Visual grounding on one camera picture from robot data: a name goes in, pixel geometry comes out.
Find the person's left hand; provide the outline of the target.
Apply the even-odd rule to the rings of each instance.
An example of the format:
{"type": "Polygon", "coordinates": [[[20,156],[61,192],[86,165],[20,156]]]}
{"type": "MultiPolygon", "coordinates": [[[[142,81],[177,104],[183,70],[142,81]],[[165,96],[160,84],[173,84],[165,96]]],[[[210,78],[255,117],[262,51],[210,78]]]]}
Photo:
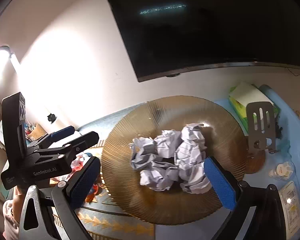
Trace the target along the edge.
{"type": "Polygon", "coordinates": [[[12,214],[13,218],[20,223],[21,212],[23,209],[23,203],[26,197],[26,193],[15,186],[13,191],[13,202],[12,202],[12,214]]]}

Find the pink sleeve forearm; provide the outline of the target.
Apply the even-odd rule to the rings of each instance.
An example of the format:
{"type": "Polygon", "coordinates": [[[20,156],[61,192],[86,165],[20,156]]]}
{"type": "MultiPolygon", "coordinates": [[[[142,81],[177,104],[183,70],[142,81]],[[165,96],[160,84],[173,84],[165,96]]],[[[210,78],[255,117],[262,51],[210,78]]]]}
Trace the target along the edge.
{"type": "Polygon", "coordinates": [[[7,200],[2,207],[4,217],[4,231],[2,233],[6,240],[19,239],[19,223],[13,217],[13,200],[7,200]]]}

